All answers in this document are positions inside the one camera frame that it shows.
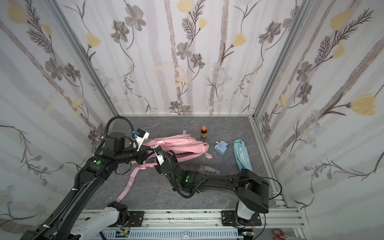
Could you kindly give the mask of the pink student backpack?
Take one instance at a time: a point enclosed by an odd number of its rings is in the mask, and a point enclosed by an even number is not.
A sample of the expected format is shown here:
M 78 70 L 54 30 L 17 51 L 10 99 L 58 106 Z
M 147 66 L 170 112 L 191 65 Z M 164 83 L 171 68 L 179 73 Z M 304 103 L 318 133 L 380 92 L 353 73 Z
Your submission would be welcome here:
M 152 140 L 145 140 L 143 146 L 153 149 L 155 146 L 160 145 L 165 151 L 174 151 L 177 154 L 178 162 L 185 162 L 197 157 L 204 155 L 207 159 L 211 159 L 212 156 L 208 153 L 209 144 L 205 141 L 199 141 L 192 137 L 191 134 L 187 134 L 186 131 L 183 131 L 181 135 L 175 135 L 166 138 L 155 138 Z M 135 177 L 140 170 L 145 170 L 148 168 L 154 168 L 156 163 L 143 163 L 139 164 L 130 175 L 129 181 L 123 190 L 123 192 L 118 196 L 117 202 L 120 203 L 121 200 L 128 194 L 131 189 Z

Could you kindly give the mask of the clear plastic pencil case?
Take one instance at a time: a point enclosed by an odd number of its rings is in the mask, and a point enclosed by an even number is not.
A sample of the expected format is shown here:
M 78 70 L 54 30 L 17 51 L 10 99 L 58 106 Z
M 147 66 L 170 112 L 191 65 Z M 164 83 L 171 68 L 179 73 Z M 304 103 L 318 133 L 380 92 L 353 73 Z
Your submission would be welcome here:
M 213 167 L 205 166 L 205 165 L 200 165 L 198 166 L 198 171 L 200 173 L 208 174 L 208 175 L 219 175 L 220 171 L 214 169 Z

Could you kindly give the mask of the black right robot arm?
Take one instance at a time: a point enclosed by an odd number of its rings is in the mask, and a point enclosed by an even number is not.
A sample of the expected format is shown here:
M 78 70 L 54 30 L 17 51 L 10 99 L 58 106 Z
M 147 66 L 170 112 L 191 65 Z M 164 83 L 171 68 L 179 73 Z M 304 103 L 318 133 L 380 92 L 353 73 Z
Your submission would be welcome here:
M 250 224 L 253 216 L 269 213 L 270 183 L 269 177 L 260 177 L 251 170 L 242 169 L 233 175 L 207 175 L 183 169 L 173 151 L 165 151 L 160 146 L 154 150 L 155 168 L 170 182 L 173 191 L 185 199 L 191 199 L 196 193 L 207 191 L 227 192 L 238 198 L 234 213 L 222 212 L 222 225 L 238 229 Z

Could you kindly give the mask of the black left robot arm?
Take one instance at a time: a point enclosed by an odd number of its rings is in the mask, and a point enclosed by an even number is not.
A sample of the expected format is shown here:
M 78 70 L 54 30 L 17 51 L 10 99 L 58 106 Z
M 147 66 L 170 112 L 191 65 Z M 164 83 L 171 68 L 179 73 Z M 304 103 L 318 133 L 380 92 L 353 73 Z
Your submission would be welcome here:
M 131 165 L 133 161 L 141 164 L 149 157 L 147 149 L 142 147 L 149 133 L 141 129 L 134 130 L 131 123 L 128 137 L 120 132 L 109 133 L 111 123 L 117 119 L 130 122 L 122 116 L 108 121 L 102 141 L 94 155 L 75 175 L 70 192 L 35 231 L 26 231 L 22 235 L 23 240 L 84 240 L 85 235 L 74 231 L 73 227 L 94 193 L 120 164 Z

